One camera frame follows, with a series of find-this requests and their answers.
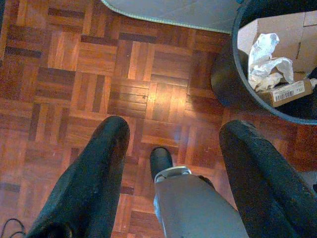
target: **black cable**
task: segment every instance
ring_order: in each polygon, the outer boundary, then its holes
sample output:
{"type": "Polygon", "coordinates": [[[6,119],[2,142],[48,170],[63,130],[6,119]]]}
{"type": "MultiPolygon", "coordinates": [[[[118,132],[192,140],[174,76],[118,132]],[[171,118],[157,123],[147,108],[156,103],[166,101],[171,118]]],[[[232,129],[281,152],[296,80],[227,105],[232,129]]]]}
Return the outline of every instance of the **black cable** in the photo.
{"type": "Polygon", "coordinates": [[[22,230],[22,231],[13,233],[13,234],[10,236],[10,238],[12,238],[12,237],[13,237],[14,235],[16,235],[16,234],[23,234],[23,236],[26,236],[26,234],[25,234],[25,232],[24,232],[24,231],[25,231],[25,228],[24,228],[23,223],[22,223],[20,220],[16,219],[16,218],[10,218],[10,219],[8,219],[8,220],[5,222],[5,224],[4,224],[3,228],[2,228],[2,232],[1,232],[0,238],[3,238],[4,231],[5,231],[5,227],[6,227],[6,225],[7,225],[10,221],[16,221],[17,223],[19,223],[20,226],[21,226],[21,230],[22,230]]]}

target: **black trash bin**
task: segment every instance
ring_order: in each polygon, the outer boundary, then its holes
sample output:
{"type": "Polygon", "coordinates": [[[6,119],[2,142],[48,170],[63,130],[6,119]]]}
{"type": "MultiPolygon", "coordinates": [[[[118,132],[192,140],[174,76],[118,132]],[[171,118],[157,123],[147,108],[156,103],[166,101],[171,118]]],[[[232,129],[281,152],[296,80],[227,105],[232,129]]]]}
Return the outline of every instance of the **black trash bin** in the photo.
{"type": "Polygon", "coordinates": [[[248,56],[237,47],[239,29],[257,18],[313,10],[317,10],[316,0],[245,0],[241,4],[230,41],[212,67],[211,86],[224,106],[253,113],[271,113],[291,122],[317,125],[317,87],[311,95],[274,108],[249,85],[248,56]]]}

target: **cardboard box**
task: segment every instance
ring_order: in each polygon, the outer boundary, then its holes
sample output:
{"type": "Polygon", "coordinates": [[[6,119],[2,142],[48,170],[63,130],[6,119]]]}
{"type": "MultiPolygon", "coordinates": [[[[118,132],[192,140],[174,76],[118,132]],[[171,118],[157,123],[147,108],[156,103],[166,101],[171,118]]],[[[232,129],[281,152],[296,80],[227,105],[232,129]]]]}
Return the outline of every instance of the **cardboard box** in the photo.
{"type": "Polygon", "coordinates": [[[285,103],[299,99],[313,92],[309,79],[301,80],[293,84],[274,87],[273,89],[258,92],[258,95],[273,107],[279,107],[285,103]]]}
{"type": "Polygon", "coordinates": [[[278,107],[311,94],[311,83],[302,80],[317,66],[317,11],[254,20],[239,30],[238,49],[249,55],[251,46],[262,33],[278,35],[280,42],[272,56],[287,57],[293,61],[294,80],[297,83],[275,87],[258,95],[271,106],[278,107]],[[303,92],[296,93],[298,88],[303,92]]]}

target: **wooden floor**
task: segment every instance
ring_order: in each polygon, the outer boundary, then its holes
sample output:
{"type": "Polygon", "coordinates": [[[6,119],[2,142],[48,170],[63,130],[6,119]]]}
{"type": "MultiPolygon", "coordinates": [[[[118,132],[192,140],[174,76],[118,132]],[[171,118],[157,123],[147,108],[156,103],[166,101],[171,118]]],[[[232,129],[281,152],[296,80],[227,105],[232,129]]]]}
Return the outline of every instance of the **wooden floor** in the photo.
{"type": "Polygon", "coordinates": [[[0,37],[0,224],[29,229],[59,176],[109,115],[131,140],[113,238],[161,238],[149,154],[212,180],[232,205],[218,132],[255,126],[295,166],[317,169],[317,129],[224,108],[210,71],[228,35],[131,19],[99,0],[7,0],[0,37]]]}

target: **wood parquet tile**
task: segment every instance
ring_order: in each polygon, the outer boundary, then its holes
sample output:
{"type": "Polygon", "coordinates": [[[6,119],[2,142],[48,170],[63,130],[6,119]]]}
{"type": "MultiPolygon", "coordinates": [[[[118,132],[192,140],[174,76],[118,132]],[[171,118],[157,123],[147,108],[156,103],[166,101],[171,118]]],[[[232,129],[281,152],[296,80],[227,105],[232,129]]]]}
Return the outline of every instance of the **wood parquet tile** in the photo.
{"type": "Polygon", "coordinates": [[[218,132],[252,122],[300,171],[317,169],[317,127],[224,108],[211,90],[226,34],[146,22],[99,0],[7,0],[0,34],[0,224],[30,229],[98,124],[119,115],[131,137],[112,238],[162,238],[149,156],[208,177],[233,206],[218,132]]]}

